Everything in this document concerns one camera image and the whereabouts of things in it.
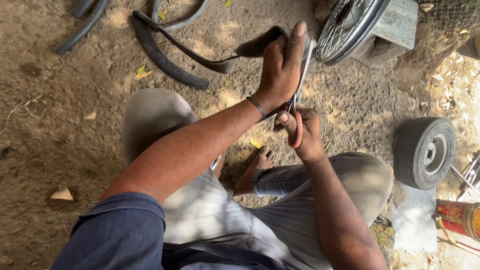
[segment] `wire mesh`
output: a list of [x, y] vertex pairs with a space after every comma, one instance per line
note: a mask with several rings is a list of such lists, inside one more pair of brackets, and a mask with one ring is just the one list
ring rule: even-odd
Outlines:
[[428, 12], [446, 29], [469, 29], [480, 24], [480, 0], [415, 0], [419, 5], [429, 3]]

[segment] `forearm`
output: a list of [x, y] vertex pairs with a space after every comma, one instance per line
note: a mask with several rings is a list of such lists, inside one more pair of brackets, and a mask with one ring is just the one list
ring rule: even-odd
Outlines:
[[163, 203], [261, 117], [255, 105], [245, 100], [160, 138], [120, 174], [102, 198], [141, 192]]
[[315, 199], [318, 235], [333, 269], [386, 269], [377, 242], [325, 152], [305, 167]]

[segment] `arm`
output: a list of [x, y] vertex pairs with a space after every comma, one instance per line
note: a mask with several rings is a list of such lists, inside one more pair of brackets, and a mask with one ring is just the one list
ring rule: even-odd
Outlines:
[[[303, 121], [301, 144], [295, 149], [312, 184], [317, 213], [318, 236], [333, 269], [386, 270], [380, 248], [326, 156], [320, 135], [320, 117], [312, 109], [297, 105]], [[277, 129], [295, 136], [295, 118], [281, 111]]]
[[[306, 24], [299, 23], [288, 42], [280, 37], [265, 49], [260, 86], [252, 96], [265, 114], [290, 99], [299, 83], [305, 33]], [[208, 168], [261, 117], [257, 107], [245, 100], [168, 134], [140, 154], [114, 180], [102, 198], [139, 192], [163, 203]]]

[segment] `gray pants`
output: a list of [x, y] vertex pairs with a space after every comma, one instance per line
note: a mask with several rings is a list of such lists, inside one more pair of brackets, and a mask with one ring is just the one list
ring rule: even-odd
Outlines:
[[[190, 106], [175, 92], [137, 91], [123, 115], [127, 165], [162, 136], [195, 121]], [[365, 153], [340, 154], [330, 162], [370, 226], [392, 191], [390, 168]], [[258, 196], [282, 198], [265, 207], [245, 208], [207, 168], [165, 200], [164, 242], [173, 245], [165, 245], [164, 252], [199, 243], [224, 243], [269, 256], [291, 270], [331, 269], [318, 238], [313, 193], [303, 165], [257, 170], [251, 190]]]

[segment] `wheel rim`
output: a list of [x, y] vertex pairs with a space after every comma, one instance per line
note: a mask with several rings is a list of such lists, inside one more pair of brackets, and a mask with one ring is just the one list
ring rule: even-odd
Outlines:
[[318, 40], [315, 57], [333, 65], [350, 55], [370, 34], [390, 0], [340, 0]]
[[428, 176], [435, 176], [442, 170], [448, 156], [448, 146], [448, 139], [444, 134], [438, 134], [428, 143], [423, 159], [425, 173]]

